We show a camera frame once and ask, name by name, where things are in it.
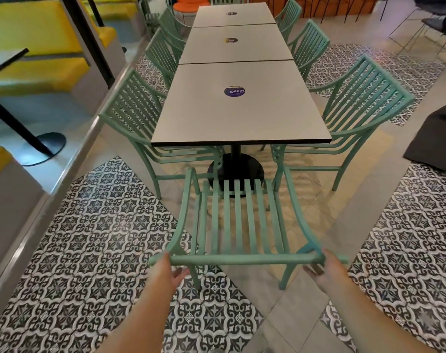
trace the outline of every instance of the white tabletop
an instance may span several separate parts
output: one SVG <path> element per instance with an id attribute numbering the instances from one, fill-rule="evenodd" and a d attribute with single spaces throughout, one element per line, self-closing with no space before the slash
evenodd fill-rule
<path id="1" fill-rule="evenodd" d="M 28 52 L 27 48 L 0 51 L 0 71 Z"/>
<path id="2" fill-rule="evenodd" d="M 271 11 L 265 2 L 253 4 L 227 4 L 200 6 L 192 28 L 241 26 L 275 23 Z"/>
<path id="3" fill-rule="evenodd" d="M 276 24 L 192 28 L 179 64 L 293 59 Z"/>
<path id="4" fill-rule="evenodd" d="M 244 94 L 226 95 L 225 89 L 231 86 L 243 87 Z M 242 93 L 240 88 L 232 91 Z M 185 146 L 330 141 L 295 62 L 273 61 L 180 65 L 151 143 Z"/>

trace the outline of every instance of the logo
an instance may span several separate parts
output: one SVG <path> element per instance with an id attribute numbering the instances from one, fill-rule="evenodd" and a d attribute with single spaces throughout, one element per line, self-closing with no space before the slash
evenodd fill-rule
<path id="1" fill-rule="evenodd" d="M 224 93 L 231 97 L 244 95 L 245 92 L 246 92 L 246 90 L 240 86 L 231 86 L 224 90 Z"/>

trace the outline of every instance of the orange chair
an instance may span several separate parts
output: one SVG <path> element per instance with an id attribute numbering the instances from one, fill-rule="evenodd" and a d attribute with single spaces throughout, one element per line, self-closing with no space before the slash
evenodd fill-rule
<path id="1" fill-rule="evenodd" d="M 181 12 L 185 23 L 186 13 L 196 13 L 199 6 L 209 6 L 209 0 L 177 0 L 173 5 L 175 11 Z"/>

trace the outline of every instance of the orange chair seat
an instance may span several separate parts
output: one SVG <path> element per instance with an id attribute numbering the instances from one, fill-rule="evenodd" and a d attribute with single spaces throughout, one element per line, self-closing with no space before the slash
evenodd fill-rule
<path id="1" fill-rule="evenodd" d="M 174 10 L 182 13 L 193 13 L 198 11 L 199 6 L 209 6 L 209 2 L 200 2 L 198 4 L 185 4 L 184 2 L 176 2 L 173 7 Z"/>

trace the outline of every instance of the table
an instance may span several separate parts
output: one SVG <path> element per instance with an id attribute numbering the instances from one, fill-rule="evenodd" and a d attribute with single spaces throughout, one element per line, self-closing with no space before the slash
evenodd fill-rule
<path id="1" fill-rule="evenodd" d="M 265 2 L 200 6 L 192 28 L 275 23 Z"/>
<path id="2" fill-rule="evenodd" d="M 223 185 L 223 179 L 264 178 L 241 145 L 330 141 L 295 62 L 273 61 L 179 65 L 151 144 L 231 145 L 218 171 Z"/>
<path id="3" fill-rule="evenodd" d="M 0 52 L 0 71 L 23 57 L 27 48 Z M 0 119 L 18 133 L 27 144 L 15 154 L 15 159 L 23 166 L 33 166 L 45 162 L 59 153 L 66 144 L 66 138 L 60 133 L 47 133 L 34 136 L 10 112 L 0 104 Z"/>
<path id="4" fill-rule="evenodd" d="M 87 2 L 89 3 L 89 6 L 91 6 L 91 10 L 92 10 L 92 13 L 94 14 L 94 17 L 96 18 L 97 25 L 99 27 L 105 27 L 104 21 L 102 20 L 102 16 L 99 13 L 99 10 L 97 9 L 97 5 L 96 5 L 95 1 L 87 0 Z M 126 53 L 126 47 L 122 46 L 122 51 L 123 51 L 123 53 Z"/>
<path id="5" fill-rule="evenodd" d="M 275 23 L 192 28 L 179 64 L 292 60 Z"/>

